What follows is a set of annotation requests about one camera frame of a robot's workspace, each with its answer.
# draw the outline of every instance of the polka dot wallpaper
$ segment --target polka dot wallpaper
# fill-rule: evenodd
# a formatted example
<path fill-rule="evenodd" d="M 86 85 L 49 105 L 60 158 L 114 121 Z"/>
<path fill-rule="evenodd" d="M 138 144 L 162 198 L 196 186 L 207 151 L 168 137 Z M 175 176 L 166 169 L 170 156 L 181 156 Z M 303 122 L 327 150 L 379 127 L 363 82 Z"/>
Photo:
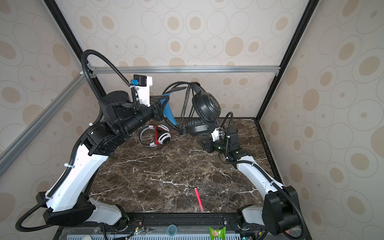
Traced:
<path fill-rule="evenodd" d="M 80 65 L 38 0 L 0 3 L 0 154 L 78 75 Z"/>
<path fill-rule="evenodd" d="M 84 81 L 0 177 L 0 239 L 53 238 L 57 227 L 23 233 L 16 231 L 15 223 L 36 205 L 36 194 L 50 189 L 63 173 L 75 141 L 97 118 L 98 111 L 96 97 Z M 44 225 L 43 213 L 44 209 L 39 209 L 24 221 L 23 226 Z"/>
<path fill-rule="evenodd" d="M 279 65 L 307 2 L 57 1 L 82 48 L 117 66 Z"/>
<path fill-rule="evenodd" d="M 382 239 L 384 1 L 322 1 L 261 125 L 313 239 Z"/>
<path fill-rule="evenodd" d="M 127 79 L 133 75 L 124 74 Z M 150 93 L 161 95 L 165 88 L 177 81 L 199 82 L 211 93 L 221 106 L 221 117 L 232 111 L 235 117 L 255 117 L 271 85 L 274 73 L 182 73 L 182 74 L 145 74 L 152 76 L 153 85 Z M 123 90 L 131 95 L 129 87 L 116 74 L 98 74 L 107 93 Z M 184 103 L 185 90 L 171 93 L 170 107 L 175 117 L 179 117 Z M 189 98 L 187 114 L 192 107 Z"/>

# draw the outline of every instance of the green snack package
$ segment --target green snack package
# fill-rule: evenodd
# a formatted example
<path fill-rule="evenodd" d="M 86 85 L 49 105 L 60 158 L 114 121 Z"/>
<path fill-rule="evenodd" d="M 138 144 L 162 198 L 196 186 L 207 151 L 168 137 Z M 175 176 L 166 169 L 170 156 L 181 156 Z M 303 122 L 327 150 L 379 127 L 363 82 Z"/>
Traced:
<path fill-rule="evenodd" d="M 222 229 L 219 229 L 219 230 L 209 227 L 209 235 L 211 236 L 211 240 L 213 240 L 216 237 L 219 237 L 222 240 L 225 240 L 225 229 L 226 227 L 223 227 Z"/>

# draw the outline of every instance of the marble tabletop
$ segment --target marble tabletop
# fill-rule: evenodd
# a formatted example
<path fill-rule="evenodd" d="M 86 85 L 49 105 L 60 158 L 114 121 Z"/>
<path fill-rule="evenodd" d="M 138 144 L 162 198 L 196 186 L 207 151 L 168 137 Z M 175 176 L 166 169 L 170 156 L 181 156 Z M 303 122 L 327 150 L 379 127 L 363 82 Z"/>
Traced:
<path fill-rule="evenodd" d="M 241 147 L 273 176 L 253 119 L 234 119 L 233 125 Z M 134 133 L 101 165 L 90 197 L 120 204 L 127 212 L 200 212 L 197 188 L 205 211 L 235 212 L 246 205 L 263 205 L 257 189 L 224 163 L 222 154 L 220 160 L 217 152 L 202 150 L 201 137 L 171 133 L 171 142 L 156 148 L 141 145 Z"/>

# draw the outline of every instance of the red marker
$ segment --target red marker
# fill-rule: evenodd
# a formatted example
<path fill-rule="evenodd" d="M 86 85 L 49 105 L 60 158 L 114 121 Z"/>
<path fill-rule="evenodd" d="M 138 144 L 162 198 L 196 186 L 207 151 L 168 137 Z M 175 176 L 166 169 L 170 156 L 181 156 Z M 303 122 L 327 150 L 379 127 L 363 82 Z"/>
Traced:
<path fill-rule="evenodd" d="M 199 206 L 200 206 L 201 212 L 204 212 L 203 204 L 201 203 L 199 191 L 197 190 L 197 188 L 195 188 L 195 193 L 196 193 L 197 201 L 199 202 Z"/>

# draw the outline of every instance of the white headphones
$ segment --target white headphones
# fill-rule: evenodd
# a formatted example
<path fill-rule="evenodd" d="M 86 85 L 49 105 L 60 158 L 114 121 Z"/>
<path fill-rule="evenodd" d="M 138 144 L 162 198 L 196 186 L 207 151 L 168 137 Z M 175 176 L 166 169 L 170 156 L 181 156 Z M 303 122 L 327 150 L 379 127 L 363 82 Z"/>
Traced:
<path fill-rule="evenodd" d="M 155 141 L 151 142 L 149 145 L 145 145 L 142 141 L 142 135 L 144 134 L 145 131 L 147 130 L 155 130 Z M 146 147 L 156 147 L 157 145 L 161 144 L 167 144 L 170 142 L 170 132 L 169 128 L 167 126 L 160 124 L 158 126 L 155 125 L 149 125 L 148 127 L 144 128 L 141 130 L 140 135 L 139 135 L 139 140 L 140 143 L 143 144 Z"/>

